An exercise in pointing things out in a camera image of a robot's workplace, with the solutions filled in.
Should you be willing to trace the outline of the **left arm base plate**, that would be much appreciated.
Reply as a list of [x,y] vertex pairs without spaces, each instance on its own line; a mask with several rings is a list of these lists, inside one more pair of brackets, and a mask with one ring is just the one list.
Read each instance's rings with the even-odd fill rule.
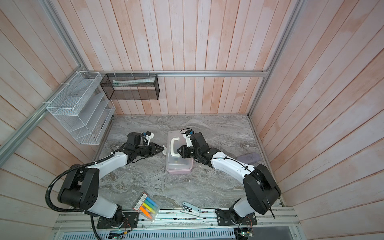
[[100,217],[97,223],[97,229],[134,229],[138,225],[139,213],[137,212],[118,212],[116,217],[107,219]]

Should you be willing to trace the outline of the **pink plastic tool box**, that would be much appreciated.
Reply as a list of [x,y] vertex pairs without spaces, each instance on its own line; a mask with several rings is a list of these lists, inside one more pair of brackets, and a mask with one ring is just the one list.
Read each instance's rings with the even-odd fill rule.
[[178,153],[178,149],[186,144],[185,134],[181,134],[180,131],[168,132],[164,154],[166,155],[166,170],[171,175],[189,174],[192,171],[193,159],[183,158]]

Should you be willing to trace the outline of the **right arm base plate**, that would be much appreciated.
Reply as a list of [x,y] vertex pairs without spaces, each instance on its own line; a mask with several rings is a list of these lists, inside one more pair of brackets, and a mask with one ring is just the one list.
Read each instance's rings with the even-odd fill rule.
[[246,217],[239,217],[233,210],[215,209],[217,222],[219,226],[238,226],[238,225],[257,225],[255,214],[249,214]]

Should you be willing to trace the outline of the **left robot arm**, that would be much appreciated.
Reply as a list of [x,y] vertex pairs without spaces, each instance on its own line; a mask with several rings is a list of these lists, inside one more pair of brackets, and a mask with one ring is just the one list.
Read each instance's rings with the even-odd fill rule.
[[129,133],[127,142],[109,156],[89,164],[73,165],[64,174],[58,202],[81,213],[120,221],[124,217],[122,207],[99,195],[99,182],[114,170],[162,153],[165,148],[152,143],[153,137],[151,132]]

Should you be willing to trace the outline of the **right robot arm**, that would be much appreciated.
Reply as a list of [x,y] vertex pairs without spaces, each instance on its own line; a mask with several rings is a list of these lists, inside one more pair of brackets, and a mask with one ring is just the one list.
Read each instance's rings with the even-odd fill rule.
[[211,148],[202,133],[189,129],[183,132],[186,144],[178,148],[178,154],[186,159],[220,170],[243,184],[246,196],[230,207],[235,219],[249,214],[264,215],[280,198],[282,192],[268,168],[262,164],[248,165],[232,159],[217,148]]

